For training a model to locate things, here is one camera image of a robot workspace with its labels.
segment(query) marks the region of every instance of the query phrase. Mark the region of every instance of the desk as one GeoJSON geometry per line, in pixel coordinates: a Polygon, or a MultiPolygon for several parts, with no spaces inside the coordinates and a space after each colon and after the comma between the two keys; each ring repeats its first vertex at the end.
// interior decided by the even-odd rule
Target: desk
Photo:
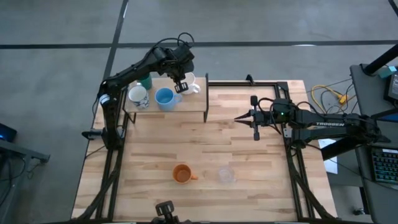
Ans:
{"type": "MultiPolygon", "coordinates": [[[[350,67],[351,76],[353,77],[356,97],[361,114],[373,115],[378,112],[392,109],[393,106],[383,100],[385,80],[379,77],[369,77],[365,75],[360,66],[353,65],[350,67]]],[[[398,124],[378,121],[383,135],[387,136],[392,142],[389,144],[375,144],[376,146],[398,146],[398,124]]],[[[367,149],[356,149],[358,165],[361,173],[368,179],[373,179],[371,175],[371,165],[367,149]]],[[[398,207],[398,191],[389,190],[381,187],[369,180],[362,178],[363,187],[366,198],[368,200],[369,212],[374,222],[382,224],[397,223],[397,207],[398,207]]]]}
{"type": "MultiPolygon", "coordinates": [[[[308,100],[303,81],[288,84],[294,102],[308,100]]],[[[156,217],[155,205],[166,200],[173,201],[174,215],[180,220],[294,221],[282,136],[262,128],[261,140],[253,141],[253,130],[233,121],[251,108],[251,95],[275,98],[273,89],[261,86],[211,86],[207,123],[197,113],[137,114],[139,122],[129,124],[126,133],[114,221],[149,222],[156,217]],[[189,164],[199,179],[175,183],[172,169],[179,163],[189,164]],[[219,181],[221,166],[234,170],[236,182],[219,181]]],[[[266,101],[262,104],[263,109],[269,106],[266,101]]],[[[98,108],[94,128],[103,125],[98,108]]],[[[90,142],[87,153],[102,145],[101,140],[90,142]]],[[[303,157],[311,190],[336,216],[321,152],[308,147],[303,157]]],[[[99,191],[105,158],[104,149],[85,161],[72,217],[79,216],[99,191]]],[[[300,196],[305,210],[302,192],[300,196]]]]}

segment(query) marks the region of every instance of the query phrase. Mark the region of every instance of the concrete floor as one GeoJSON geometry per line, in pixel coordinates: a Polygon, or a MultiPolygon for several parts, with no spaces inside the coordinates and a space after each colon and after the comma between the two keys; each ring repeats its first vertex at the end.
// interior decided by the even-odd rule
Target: concrete floor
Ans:
{"type": "MultiPolygon", "coordinates": [[[[122,0],[3,0],[0,45],[111,43],[121,5],[122,0]]],[[[387,0],[132,0],[119,42],[156,42],[182,31],[197,42],[397,40],[397,22],[387,0]]],[[[193,53],[198,76],[300,79],[309,90],[349,78],[350,65],[368,63],[389,47],[197,47],[193,53]]],[[[111,74],[146,50],[118,49],[111,74]]],[[[0,122],[18,130],[17,144],[51,154],[24,181],[14,223],[70,218],[88,144],[80,133],[92,124],[108,55],[109,49],[0,50],[0,122]]],[[[349,84],[334,87],[344,92],[349,84]]],[[[334,105],[335,99],[325,96],[325,102],[334,105]]],[[[332,192],[339,217],[370,221],[351,215],[361,205],[358,189],[332,186],[332,192]]]]}

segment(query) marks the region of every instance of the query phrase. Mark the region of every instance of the gray table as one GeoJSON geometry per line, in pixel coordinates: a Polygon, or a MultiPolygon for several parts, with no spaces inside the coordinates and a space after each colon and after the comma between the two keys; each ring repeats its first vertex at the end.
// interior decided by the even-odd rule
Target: gray table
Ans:
{"type": "MultiPolygon", "coordinates": [[[[361,67],[353,65],[350,68],[351,76],[358,99],[359,110],[361,114],[373,115],[385,110],[393,109],[393,105],[383,99],[385,80],[377,77],[365,75],[361,67]]],[[[378,121],[383,135],[391,139],[391,143],[377,143],[375,146],[386,148],[398,147],[398,123],[388,123],[378,121]]],[[[368,207],[372,220],[376,223],[390,224],[397,223],[398,219],[398,190],[389,189],[393,187],[398,189],[397,185],[381,184],[370,181],[373,179],[371,174],[371,158],[368,148],[360,147],[355,150],[358,165],[361,170],[364,192],[368,200],[368,207]]]]}

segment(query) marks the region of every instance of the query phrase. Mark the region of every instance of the white paper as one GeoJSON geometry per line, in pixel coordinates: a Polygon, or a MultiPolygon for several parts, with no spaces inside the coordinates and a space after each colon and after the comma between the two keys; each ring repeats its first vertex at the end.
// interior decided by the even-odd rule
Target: white paper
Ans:
{"type": "MultiPolygon", "coordinates": [[[[318,142],[320,148],[323,149],[324,147],[335,143],[336,141],[332,139],[319,139],[318,142]]],[[[327,161],[323,161],[323,163],[325,164],[326,172],[337,174],[337,157],[333,157],[331,159],[328,159],[327,161]]]]}

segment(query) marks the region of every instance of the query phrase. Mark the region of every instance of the cup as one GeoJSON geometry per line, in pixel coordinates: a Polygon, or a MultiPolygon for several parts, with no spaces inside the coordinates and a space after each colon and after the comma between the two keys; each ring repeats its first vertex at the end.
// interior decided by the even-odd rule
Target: cup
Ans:
{"type": "Polygon", "coordinates": [[[137,83],[136,86],[129,90],[129,99],[139,109],[145,109],[149,106],[148,91],[141,85],[141,83],[137,83]]]}
{"type": "Polygon", "coordinates": [[[149,73],[139,78],[137,82],[141,83],[141,85],[145,87],[146,90],[150,90],[152,88],[152,77],[149,73]]]}
{"type": "Polygon", "coordinates": [[[192,174],[191,168],[185,164],[174,167],[173,179],[179,184],[186,184],[190,180],[197,180],[198,177],[192,174]]]}
{"type": "Polygon", "coordinates": [[[172,111],[182,101],[182,95],[175,94],[170,88],[160,88],[155,93],[155,101],[162,111],[172,111]]]}
{"type": "Polygon", "coordinates": [[[191,93],[199,93],[200,86],[195,84],[196,77],[192,72],[188,72],[185,74],[185,79],[181,80],[181,82],[186,82],[188,84],[188,90],[183,91],[181,94],[188,95],[191,93]]]}

